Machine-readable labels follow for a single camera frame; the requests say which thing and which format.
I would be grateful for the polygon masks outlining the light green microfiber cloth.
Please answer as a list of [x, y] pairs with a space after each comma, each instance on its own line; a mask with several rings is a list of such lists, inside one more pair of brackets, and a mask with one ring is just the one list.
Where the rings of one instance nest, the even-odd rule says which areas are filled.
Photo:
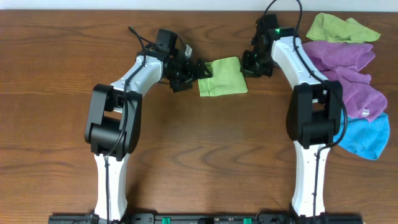
[[228, 57], [206, 62], [205, 66], [213, 76], [198, 81], [201, 97], [214, 97], [248, 92], [246, 81], [240, 71], [241, 66], [237, 57]]

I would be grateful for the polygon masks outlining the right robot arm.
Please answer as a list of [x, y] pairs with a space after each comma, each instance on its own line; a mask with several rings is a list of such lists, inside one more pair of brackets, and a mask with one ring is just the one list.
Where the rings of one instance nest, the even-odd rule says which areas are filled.
[[286, 117], [297, 158], [292, 209], [300, 222], [322, 223], [326, 159], [340, 130], [342, 86], [317, 70], [292, 28], [259, 29], [252, 45], [241, 71], [269, 77], [279, 67], [292, 88]]

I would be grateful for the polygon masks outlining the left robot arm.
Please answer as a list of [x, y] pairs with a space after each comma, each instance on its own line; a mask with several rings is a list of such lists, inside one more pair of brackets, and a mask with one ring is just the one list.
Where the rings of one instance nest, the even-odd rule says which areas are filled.
[[144, 95], [162, 78], [178, 92], [212, 76], [204, 61], [192, 60], [189, 50], [180, 54], [144, 48], [119, 80], [94, 87], [85, 128], [98, 168], [92, 223], [120, 223], [125, 217], [127, 163], [139, 140]]

